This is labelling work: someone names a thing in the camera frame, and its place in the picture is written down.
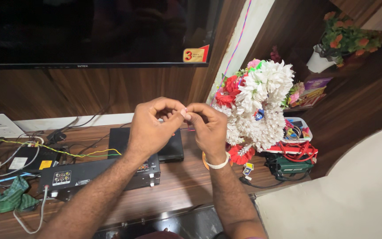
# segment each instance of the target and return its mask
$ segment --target tv screen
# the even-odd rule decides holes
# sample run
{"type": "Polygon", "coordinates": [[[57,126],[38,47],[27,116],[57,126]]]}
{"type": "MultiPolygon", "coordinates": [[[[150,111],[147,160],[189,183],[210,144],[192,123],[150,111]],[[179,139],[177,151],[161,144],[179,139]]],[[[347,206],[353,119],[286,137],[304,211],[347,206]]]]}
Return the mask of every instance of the tv screen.
{"type": "Polygon", "coordinates": [[[0,0],[0,69],[207,66],[222,3],[0,0]]]}

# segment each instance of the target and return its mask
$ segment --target green cloth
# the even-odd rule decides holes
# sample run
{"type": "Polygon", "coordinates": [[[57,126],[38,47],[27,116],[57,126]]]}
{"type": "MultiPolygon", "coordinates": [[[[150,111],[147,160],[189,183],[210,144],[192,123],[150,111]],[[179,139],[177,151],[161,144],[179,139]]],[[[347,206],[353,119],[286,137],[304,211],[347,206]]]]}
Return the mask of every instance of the green cloth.
{"type": "Polygon", "coordinates": [[[39,200],[24,194],[28,188],[28,182],[24,178],[17,176],[10,188],[0,193],[0,213],[9,212],[14,209],[23,210],[38,204],[39,200]]]}

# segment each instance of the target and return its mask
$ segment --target white flower pot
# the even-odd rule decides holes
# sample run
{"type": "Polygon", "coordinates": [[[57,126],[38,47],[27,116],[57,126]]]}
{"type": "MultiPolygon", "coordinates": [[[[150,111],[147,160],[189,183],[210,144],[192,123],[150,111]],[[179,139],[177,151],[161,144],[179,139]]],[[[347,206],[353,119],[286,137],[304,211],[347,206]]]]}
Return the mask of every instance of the white flower pot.
{"type": "Polygon", "coordinates": [[[313,47],[313,54],[306,64],[307,68],[309,68],[310,71],[315,73],[321,73],[326,68],[337,64],[335,62],[337,60],[337,57],[321,57],[319,54],[320,52],[321,52],[321,46],[315,45],[313,47]]]}

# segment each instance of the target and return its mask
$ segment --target white bracelet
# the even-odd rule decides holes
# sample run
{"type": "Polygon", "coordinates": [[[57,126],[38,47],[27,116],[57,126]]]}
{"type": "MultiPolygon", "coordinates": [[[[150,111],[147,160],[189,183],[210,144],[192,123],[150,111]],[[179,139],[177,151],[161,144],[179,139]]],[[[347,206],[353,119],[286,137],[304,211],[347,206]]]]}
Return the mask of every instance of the white bracelet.
{"type": "Polygon", "coordinates": [[[228,163],[228,160],[229,160],[229,157],[230,157],[230,156],[231,156],[231,155],[230,155],[228,152],[226,152],[226,160],[225,160],[225,162],[224,162],[224,163],[221,163],[221,164],[219,164],[219,165],[209,164],[209,162],[207,161],[207,157],[206,157],[206,163],[207,163],[207,165],[208,165],[210,168],[220,169],[220,168],[225,167],[225,165],[228,163]]]}

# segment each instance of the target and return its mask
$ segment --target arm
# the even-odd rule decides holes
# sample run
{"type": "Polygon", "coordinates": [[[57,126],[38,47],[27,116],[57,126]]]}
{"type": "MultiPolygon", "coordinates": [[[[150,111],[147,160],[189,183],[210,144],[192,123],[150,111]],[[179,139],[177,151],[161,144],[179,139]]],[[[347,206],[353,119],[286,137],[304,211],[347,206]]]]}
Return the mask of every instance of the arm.
{"type": "MultiPolygon", "coordinates": [[[[188,107],[190,123],[196,129],[196,142],[210,164],[225,162],[227,117],[207,104],[188,107]]],[[[229,164],[210,168],[213,201],[225,233],[232,239],[265,236],[262,223],[244,187],[229,164]]]]}
{"type": "Polygon", "coordinates": [[[176,100],[158,98],[138,105],[123,157],[67,202],[38,238],[91,238],[137,168],[167,144],[184,116],[185,107],[176,100]],[[160,123],[158,118],[165,114],[170,118],[160,123]]]}

